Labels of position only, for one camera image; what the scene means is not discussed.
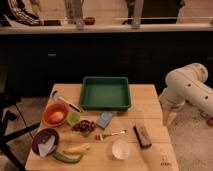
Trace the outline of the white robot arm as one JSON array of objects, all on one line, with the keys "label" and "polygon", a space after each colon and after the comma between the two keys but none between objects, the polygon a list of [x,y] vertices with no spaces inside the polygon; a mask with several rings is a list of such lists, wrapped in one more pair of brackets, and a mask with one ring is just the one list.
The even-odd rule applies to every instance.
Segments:
[{"label": "white robot arm", "polygon": [[166,87],[159,96],[164,126],[171,124],[186,101],[213,118],[213,88],[205,85],[207,79],[208,71],[200,63],[174,69],[166,75]]}]

